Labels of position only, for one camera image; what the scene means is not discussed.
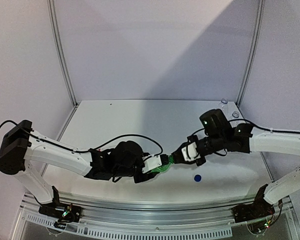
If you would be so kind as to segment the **green plastic bottle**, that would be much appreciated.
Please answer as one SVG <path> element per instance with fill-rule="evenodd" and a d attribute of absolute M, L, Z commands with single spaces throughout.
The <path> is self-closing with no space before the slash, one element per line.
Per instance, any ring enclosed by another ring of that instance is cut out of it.
<path fill-rule="evenodd" d="M 160 156 L 161 165 L 152 169 L 151 173 L 163 173 L 169 169 L 169 167 L 174 164 L 174 159 L 172 155 L 161 154 Z"/>

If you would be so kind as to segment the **clear Pepsi bottle blue label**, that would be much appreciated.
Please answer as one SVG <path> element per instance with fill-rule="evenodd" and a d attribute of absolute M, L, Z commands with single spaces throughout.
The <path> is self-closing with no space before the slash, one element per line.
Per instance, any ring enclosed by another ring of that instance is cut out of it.
<path fill-rule="evenodd" d="M 229 106 L 228 106 L 228 100 L 226 98 L 222 98 L 221 101 L 218 104 L 218 107 L 224 112 L 228 112 Z"/>

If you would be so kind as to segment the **clear bottle small blue label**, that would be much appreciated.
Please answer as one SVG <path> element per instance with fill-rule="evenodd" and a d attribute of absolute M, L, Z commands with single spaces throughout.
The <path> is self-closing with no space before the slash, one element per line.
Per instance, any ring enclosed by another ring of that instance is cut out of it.
<path fill-rule="evenodd" d="M 233 120 L 239 119 L 240 118 L 240 113 L 238 111 L 233 111 L 232 115 L 231 115 Z"/>

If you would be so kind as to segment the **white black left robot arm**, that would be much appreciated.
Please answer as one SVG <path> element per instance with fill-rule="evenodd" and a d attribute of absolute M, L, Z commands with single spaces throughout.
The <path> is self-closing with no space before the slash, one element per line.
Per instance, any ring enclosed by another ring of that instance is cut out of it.
<path fill-rule="evenodd" d="M 32 166 L 42 162 L 56 166 L 90 180 L 114 183 L 121 178 L 133 178 L 135 183 L 152 179 L 154 169 L 161 166 L 159 154 L 143 152 L 134 141 L 121 141 L 114 148 L 87 150 L 52 140 L 33 130 L 32 122 L 11 121 L 14 127 L 2 138 L 0 145 L 0 172 L 14 176 L 29 190 L 37 202 L 53 216 L 64 213 L 55 186 L 48 184 Z"/>

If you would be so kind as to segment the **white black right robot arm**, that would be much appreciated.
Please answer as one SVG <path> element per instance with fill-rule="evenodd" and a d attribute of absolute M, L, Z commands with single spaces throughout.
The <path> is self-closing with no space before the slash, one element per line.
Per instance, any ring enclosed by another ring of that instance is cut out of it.
<path fill-rule="evenodd" d="M 195 134 L 188 136 L 175 152 L 175 164 L 206 162 L 206 156 L 221 150 L 252 153 L 272 152 L 300 157 L 300 131 L 277 130 L 257 126 L 242 120 L 236 127 L 231 125 L 221 109 L 212 109 L 200 116 L 206 136 L 199 139 Z M 253 203 L 239 204 L 232 208 L 235 222 L 245 222 L 274 214 L 274 204 L 300 190 L 300 167 L 279 180 L 259 188 Z"/>

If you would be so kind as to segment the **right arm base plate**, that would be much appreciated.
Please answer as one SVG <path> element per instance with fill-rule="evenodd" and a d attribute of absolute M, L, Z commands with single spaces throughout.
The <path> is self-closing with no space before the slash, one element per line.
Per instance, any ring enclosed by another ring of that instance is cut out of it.
<path fill-rule="evenodd" d="M 239 204 L 231 209 L 235 223 L 248 222 L 275 213 L 273 204 L 269 204 L 264 199 L 255 200 L 250 204 Z"/>

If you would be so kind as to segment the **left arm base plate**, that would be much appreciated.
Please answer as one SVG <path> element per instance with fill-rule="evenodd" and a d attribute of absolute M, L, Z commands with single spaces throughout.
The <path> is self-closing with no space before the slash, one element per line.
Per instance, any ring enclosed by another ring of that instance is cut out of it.
<path fill-rule="evenodd" d="M 39 213 L 55 218 L 58 223 L 78 223 L 82 216 L 82 207 L 65 203 L 41 204 Z"/>

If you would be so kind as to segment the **aluminium front rail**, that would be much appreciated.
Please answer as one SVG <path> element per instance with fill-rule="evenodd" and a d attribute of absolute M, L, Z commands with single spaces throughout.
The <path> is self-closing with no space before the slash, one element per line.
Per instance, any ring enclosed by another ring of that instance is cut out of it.
<path fill-rule="evenodd" d="M 60 194 L 60 200 L 82 208 L 77 223 L 64 229 L 39 213 L 39 205 L 26 193 L 17 213 L 13 240 L 300 240 L 300 225 L 289 197 L 277 208 L 277 221 L 268 229 L 250 222 L 235 222 L 232 208 L 249 204 L 251 197 L 210 202 L 120 202 Z"/>

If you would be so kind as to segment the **right aluminium corner post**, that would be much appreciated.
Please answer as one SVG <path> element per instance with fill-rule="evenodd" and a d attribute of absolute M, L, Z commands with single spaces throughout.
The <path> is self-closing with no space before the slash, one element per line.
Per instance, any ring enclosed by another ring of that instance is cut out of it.
<path fill-rule="evenodd" d="M 238 108 L 240 108 L 240 106 L 243 103 L 243 99 L 245 96 L 245 92 L 246 92 L 249 78 L 251 75 L 251 71 L 253 68 L 253 63 L 254 63 L 256 52 L 257 52 L 258 41 L 259 41 L 261 27 L 262 27 L 264 8 L 265 8 L 265 1 L 259 0 L 258 6 L 257 6 L 254 28 L 253 28 L 252 39 L 251 39 L 251 44 L 250 44 L 250 48 L 249 48 L 249 52 L 248 52 L 248 58 L 247 58 L 246 66 L 244 69 L 243 78 L 242 78 L 242 82 L 241 82 L 241 85 L 239 88 L 238 96 L 237 96 L 236 102 L 235 102 L 235 104 Z"/>

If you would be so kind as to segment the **aluminium corner post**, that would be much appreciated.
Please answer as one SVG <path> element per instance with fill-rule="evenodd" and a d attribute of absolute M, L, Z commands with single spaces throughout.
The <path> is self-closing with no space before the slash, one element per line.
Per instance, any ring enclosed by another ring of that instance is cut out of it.
<path fill-rule="evenodd" d="M 248 52 L 248 58 L 247 58 L 246 66 L 244 69 L 243 78 L 242 78 L 242 82 L 241 82 L 241 85 L 239 88 L 238 96 L 237 96 L 236 102 L 235 102 L 235 104 L 238 108 L 240 108 L 240 106 L 243 103 L 243 99 L 245 96 L 245 92 L 246 92 L 249 78 L 251 75 L 251 71 L 253 68 L 253 63 L 254 63 L 256 52 L 257 52 L 258 41 L 259 41 L 261 27 L 262 27 L 264 8 L 265 8 L 265 1 L 259 0 L 258 6 L 257 6 L 254 28 L 253 28 L 252 39 L 251 39 L 251 44 L 250 44 L 250 48 L 249 48 L 249 52 Z"/>
<path fill-rule="evenodd" d="M 69 95 L 71 104 L 73 105 L 74 108 L 76 108 L 79 105 L 79 103 L 76 98 L 75 90 L 70 78 L 70 74 L 69 74 L 69 70 L 68 70 L 68 66 L 67 66 L 63 46 L 62 46 L 55 1 L 47 0 L 47 8 L 49 13 L 50 25 L 51 25 L 52 35 L 53 35 L 54 44 L 56 48 L 56 53 L 57 53 L 61 73 L 63 76 L 63 80 L 65 83 L 65 87 Z"/>

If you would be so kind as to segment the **left aluminium corner post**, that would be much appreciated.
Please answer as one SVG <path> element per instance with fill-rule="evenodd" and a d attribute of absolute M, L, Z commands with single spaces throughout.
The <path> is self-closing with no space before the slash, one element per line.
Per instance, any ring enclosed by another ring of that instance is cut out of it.
<path fill-rule="evenodd" d="M 70 74 L 69 74 L 69 70 L 68 70 L 68 66 L 67 66 L 63 46 L 62 46 L 55 1 L 47 0 L 47 8 L 49 13 L 50 25 L 51 25 L 52 35 L 53 35 L 54 44 L 56 48 L 56 53 L 57 53 L 61 73 L 63 76 L 63 80 L 65 83 L 65 87 L 69 95 L 71 104 L 73 105 L 74 108 L 76 108 L 79 105 L 79 103 L 76 98 L 75 90 L 70 78 Z"/>

